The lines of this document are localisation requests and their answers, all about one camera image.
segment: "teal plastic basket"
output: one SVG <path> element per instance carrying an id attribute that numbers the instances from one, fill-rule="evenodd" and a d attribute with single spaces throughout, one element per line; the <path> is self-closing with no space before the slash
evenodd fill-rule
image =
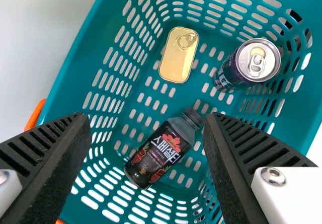
<path id="1" fill-rule="evenodd" d="M 38 124 L 73 112 L 90 117 L 93 144 L 60 218 L 70 223 L 220 223 L 201 144 L 147 191 L 125 177 L 126 160 L 188 106 L 224 112 L 306 154 L 321 123 L 321 0 L 96 0 L 57 77 Z M 158 64 L 176 26 L 200 36 L 188 81 L 162 80 Z M 248 38 L 282 54 L 268 83 L 216 91 L 223 59 Z"/>

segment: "plastic bottle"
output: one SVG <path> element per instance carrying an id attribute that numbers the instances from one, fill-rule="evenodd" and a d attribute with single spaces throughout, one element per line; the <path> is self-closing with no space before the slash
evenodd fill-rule
<path id="1" fill-rule="evenodd" d="M 202 117 L 193 108 L 183 112 L 182 117 L 169 118 L 125 164 L 127 177 L 139 188 L 147 189 L 186 154 L 202 124 Z"/>

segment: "can lid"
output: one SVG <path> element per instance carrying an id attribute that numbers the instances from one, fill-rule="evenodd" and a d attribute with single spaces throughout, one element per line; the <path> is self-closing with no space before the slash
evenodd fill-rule
<path id="1" fill-rule="evenodd" d="M 269 80 L 276 75 L 280 65 L 280 52 L 267 39 L 250 39 L 237 51 L 237 68 L 246 79 L 252 82 Z"/>
<path id="2" fill-rule="evenodd" d="M 183 117 L 187 120 L 191 120 L 191 122 L 193 123 L 193 125 L 195 125 L 196 127 L 194 127 L 195 130 L 197 130 L 199 127 L 201 127 L 201 125 L 204 122 L 204 119 L 192 108 L 192 107 L 188 107 L 184 112 L 183 112 Z"/>

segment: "orange basket handle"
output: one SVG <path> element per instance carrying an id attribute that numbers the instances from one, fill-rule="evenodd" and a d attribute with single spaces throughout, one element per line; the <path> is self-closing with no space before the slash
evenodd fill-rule
<path id="1" fill-rule="evenodd" d="M 34 128 L 36 126 L 36 122 L 38 120 L 38 117 L 40 115 L 40 112 L 45 104 L 46 99 L 42 99 L 38 105 L 36 106 L 34 112 L 31 114 L 26 126 L 25 131 L 30 130 L 31 128 Z"/>

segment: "bottle cap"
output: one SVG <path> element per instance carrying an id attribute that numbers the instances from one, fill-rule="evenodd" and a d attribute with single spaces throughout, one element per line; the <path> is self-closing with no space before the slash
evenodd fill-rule
<path id="1" fill-rule="evenodd" d="M 183 116 L 185 119 L 189 119 L 196 126 L 194 127 L 197 130 L 204 122 L 204 119 L 192 108 L 188 107 L 184 112 Z"/>

